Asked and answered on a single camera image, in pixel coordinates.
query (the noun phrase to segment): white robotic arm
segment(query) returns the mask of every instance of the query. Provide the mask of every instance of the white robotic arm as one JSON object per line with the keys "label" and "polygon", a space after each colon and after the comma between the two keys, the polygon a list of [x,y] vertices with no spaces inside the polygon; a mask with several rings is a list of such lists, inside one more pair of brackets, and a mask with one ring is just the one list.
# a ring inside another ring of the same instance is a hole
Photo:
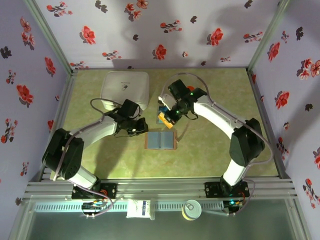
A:
{"label": "white robotic arm", "polygon": [[254,118],[246,121],[236,116],[219,104],[212,103],[207,93],[200,88],[190,91],[181,80],[172,83],[168,89],[173,97],[164,94],[158,98],[159,102],[169,109],[159,115],[168,128],[171,128],[182,116],[192,112],[197,117],[202,116],[208,119],[231,140],[229,153],[232,159],[221,181],[226,191],[232,189],[242,180],[249,162],[265,148],[264,142],[242,123],[246,123],[261,134],[259,122]]}
{"label": "white robotic arm", "polygon": [[121,107],[104,113],[98,122],[71,131],[60,128],[54,132],[42,162],[65,180],[86,189],[99,188],[95,187],[98,178],[81,166],[83,150],[120,130],[126,130],[129,137],[148,132],[145,118],[140,115],[139,105],[126,99]]}
{"label": "white robotic arm", "polygon": [[[193,104],[193,109],[195,114],[208,119],[221,129],[230,140],[235,129],[242,127],[238,121],[235,121],[237,117],[231,117],[232,113],[228,110],[222,112],[221,106],[217,104],[212,106],[206,95],[201,96],[198,101]],[[227,170],[223,174],[223,178],[230,186],[234,186],[241,180],[245,169],[245,166],[241,166],[231,159]]]}

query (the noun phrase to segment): yellow object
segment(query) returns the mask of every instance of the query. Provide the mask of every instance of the yellow object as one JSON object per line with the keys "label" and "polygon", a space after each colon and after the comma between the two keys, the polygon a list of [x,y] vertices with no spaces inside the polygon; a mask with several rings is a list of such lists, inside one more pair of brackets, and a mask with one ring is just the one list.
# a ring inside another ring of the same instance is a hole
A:
{"label": "yellow object", "polygon": [[174,126],[172,123],[168,122],[165,119],[165,114],[163,112],[160,112],[160,114],[158,115],[158,118],[167,126],[168,129]]}

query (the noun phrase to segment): white container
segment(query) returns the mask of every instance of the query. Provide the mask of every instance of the white container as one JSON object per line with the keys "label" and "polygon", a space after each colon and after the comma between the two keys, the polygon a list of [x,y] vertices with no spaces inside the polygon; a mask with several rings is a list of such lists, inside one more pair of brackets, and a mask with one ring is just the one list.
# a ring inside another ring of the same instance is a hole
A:
{"label": "white container", "polygon": [[[104,78],[100,97],[118,104],[129,99],[145,110],[149,102],[149,75],[143,71],[111,71]],[[109,111],[115,109],[111,102],[102,104]]]}

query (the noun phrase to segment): purple wall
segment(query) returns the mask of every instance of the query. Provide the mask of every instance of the purple wall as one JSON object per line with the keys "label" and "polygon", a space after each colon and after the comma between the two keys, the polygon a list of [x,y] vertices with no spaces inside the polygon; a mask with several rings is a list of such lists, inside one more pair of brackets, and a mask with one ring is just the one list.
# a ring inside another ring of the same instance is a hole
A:
{"label": "purple wall", "polygon": [[319,13],[317,0],[291,1],[253,71],[276,154],[293,180],[313,239],[320,236]]}
{"label": "purple wall", "polygon": [[18,211],[16,199],[41,167],[67,73],[23,1],[1,2],[0,16],[0,238],[5,240]]}

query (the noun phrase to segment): aluminum frame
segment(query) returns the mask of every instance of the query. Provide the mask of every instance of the aluminum frame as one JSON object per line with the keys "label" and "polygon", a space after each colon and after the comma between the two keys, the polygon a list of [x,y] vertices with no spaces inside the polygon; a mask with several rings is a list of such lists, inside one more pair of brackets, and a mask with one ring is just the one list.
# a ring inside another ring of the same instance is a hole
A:
{"label": "aluminum frame", "polygon": [[[255,191],[251,198],[255,200],[285,200],[289,219],[297,240],[309,240],[310,234],[301,214],[296,190],[291,179],[279,177],[251,177],[255,182]],[[205,182],[218,182],[219,177],[195,178],[146,178],[146,179],[105,179],[103,183],[117,183],[115,202],[127,202],[129,199],[152,200],[157,202],[181,202],[194,199],[200,203],[208,200],[225,201],[225,198],[206,198]],[[12,229],[10,240],[25,240],[32,226],[37,203],[83,203],[88,200],[72,200],[73,185],[65,180],[30,182],[23,195]]]}

